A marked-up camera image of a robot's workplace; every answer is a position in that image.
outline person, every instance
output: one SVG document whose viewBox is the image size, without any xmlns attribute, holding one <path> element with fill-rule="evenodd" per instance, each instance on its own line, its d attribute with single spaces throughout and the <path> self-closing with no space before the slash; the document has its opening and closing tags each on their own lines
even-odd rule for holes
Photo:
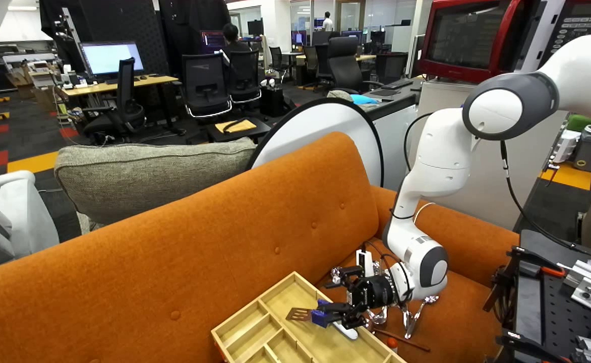
<svg viewBox="0 0 591 363">
<path fill-rule="evenodd" d="M 330 19 L 330 13 L 325 13 L 325 20 L 320 24 L 320 30 L 325 30 L 325 32 L 332 32 L 335 30 L 335 23 Z"/>
<path fill-rule="evenodd" d="M 233 24 L 224 24 L 222 34 L 226 36 L 224 53 L 250 50 L 246 44 L 238 42 L 238 29 Z"/>
</svg>

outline white robotic arm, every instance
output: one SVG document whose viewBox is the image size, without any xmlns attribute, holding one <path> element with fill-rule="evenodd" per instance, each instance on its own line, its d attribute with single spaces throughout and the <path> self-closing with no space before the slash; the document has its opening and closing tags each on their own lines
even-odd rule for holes
<svg viewBox="0 0 591 363">
<path fill-rule="evenodd" d="M 445 249 L 415 227 L 417 199 L 463 187 L 475 139 L 512 139 L 557 108 L 591 116 L 591 36 L 566 42 L 537 72 L 481 83 L 460 108 L 436 111 L 427 119 L 415 165 L 400 187 L 383 234 L 401 258 L 389 269 L 401 303 L 437 295 L 448 282 Z"/>
</svg>

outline wooden organizer box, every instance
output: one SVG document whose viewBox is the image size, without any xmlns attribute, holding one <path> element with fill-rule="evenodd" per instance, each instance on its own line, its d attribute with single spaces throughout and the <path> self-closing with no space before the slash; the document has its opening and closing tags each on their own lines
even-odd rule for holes
<svg viewBox="0 0 591 363">
<path fill-rule="evenodd" d="M 292 272 L 235 314 L 211 329 L 214 341 L 227 363 L 395 363 L 403 360 L 365 329 L 349 341 L 335 326 L 317 326 L 311 321 L 286 321 L 292 306 L 314 308 L 329 300 L 300 275 Z"/>
</svg>

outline wooden tray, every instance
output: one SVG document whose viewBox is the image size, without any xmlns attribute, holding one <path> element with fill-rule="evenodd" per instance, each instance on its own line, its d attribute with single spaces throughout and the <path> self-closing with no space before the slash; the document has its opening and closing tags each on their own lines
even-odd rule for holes
<svg viewBox="0 0 591 363">
<path fill-rule="evenodd" d="M 235 314 L 211 329 L 227 363 L 395 363 L 403 360 L 365 329 L 349 341 L 335 326 L 286 321 L 292 306 L 314 308 L 325 299 L 311 282 L 292 272 Z"/>
</svg>

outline orange couch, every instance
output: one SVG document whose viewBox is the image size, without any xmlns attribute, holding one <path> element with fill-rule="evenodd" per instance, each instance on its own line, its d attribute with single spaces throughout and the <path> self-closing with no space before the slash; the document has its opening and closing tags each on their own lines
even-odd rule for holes
<svg viewBox="0 0 591 363">
<path fill-rule="evenodd" d="M 378 237 L 393 191 L 367 184 L 344 135 L 190 197 L 0 266 L 3 360 L 219 360 L 210 329 L 299 270 L 329 270 Z M 501 325 L 483 311 L 515 232 L 430 206 L 419 225 L 451 257 L 449 285 L 407 360 L 483 360 Z"/>
</svg>

